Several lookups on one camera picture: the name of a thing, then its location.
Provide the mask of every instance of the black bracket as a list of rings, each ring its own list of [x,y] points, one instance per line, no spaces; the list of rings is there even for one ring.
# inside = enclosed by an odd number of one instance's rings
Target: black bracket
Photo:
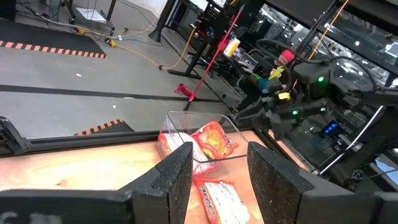
[[[11,121],[3,116],[0,116],[0,137],[5,140],[6,146],[14,155],[25,153],[32,147],[31,143],[19,134]]]

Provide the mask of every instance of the white wall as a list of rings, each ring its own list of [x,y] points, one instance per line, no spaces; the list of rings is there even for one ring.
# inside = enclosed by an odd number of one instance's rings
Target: white wall
[[[128,0],[144,9],[148,9],[152,12],[156,17],[159,18],[160,13],[164,6],[166,5],[167,0]]]

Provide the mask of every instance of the red cap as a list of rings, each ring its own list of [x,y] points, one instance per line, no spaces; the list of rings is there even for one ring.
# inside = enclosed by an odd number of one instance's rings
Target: red cap
[[[294,58],[295,58],[293,52],[290,51],[290,50],[284,50],[284,51],[282,52],[282,55],[283,55],[289,62],[293,61]]]

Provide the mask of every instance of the red pole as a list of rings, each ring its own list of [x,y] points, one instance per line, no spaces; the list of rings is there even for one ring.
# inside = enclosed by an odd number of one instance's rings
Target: red pole
[[[199,84],[198,84],[197,87],[195,88],[195,91],[193,91],[193,94],[192,94],[191,98],[189,98],[189,102],[192,102],[192,101],[195,99],[195,97],[196,97],[196,95],[197,95],[197,92],[198,92],[198,90],[199,90],[201,84],[205,81],[205,77],[206,77],[207,74],[209,73],[211,66],[213,65],[214,61],[215,61],[216,58],[217,58],[218,53],[220,52],[220,50],[221,50],[223,44],[225,43],[225,40],[228,38],[229,34],[231,33],[232,29],[234,28],[234,25],[235,25],[236,21],[237,21],[237,20],[239,19],[239,17],[241,16],[241,13],[242,13],[243,8],[244,8],[244,5],[241,6],[241,8],[239,9],[238,14],[235,16],[234,21],[232,22],[231,26],[229,27],[229,29],[228,29],[226,35],[224,36],[224,38],[223,38],[223,40],[222,40],[222,44],[219,44],[219,46],[218,46],[218,48],[217,48],[217,51],[216,51],[216,53],[214,54],[213,58],[211,59],[210,63],[208,64],[208,66],[207,66],[207,68],[206,68],[206,70],[205,70],[203,76],[201,77],[201,79],[200,79],[200,81],[199,81]]]

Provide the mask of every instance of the workstation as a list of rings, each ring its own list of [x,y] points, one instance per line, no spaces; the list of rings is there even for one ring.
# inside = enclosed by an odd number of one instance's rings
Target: workstation
[[[374,8],[397,10],[384,3]],[[15,74],[0,86],[3,222],[395,223],[398,52],[388,11],[169,0],[154,16],[127,1],[75,4],[99,14],[110,4],[103,19],[114,29],[70,24],[61,3],[55,24],[39,1],[19,2],[16,22],[3,25],[1,73]],[[131,7],[133,21],[121,16]],[[44,35],[13,36],[18,27],[59,38],[41,44]],[[207,129],[224,154],[204,150]]]

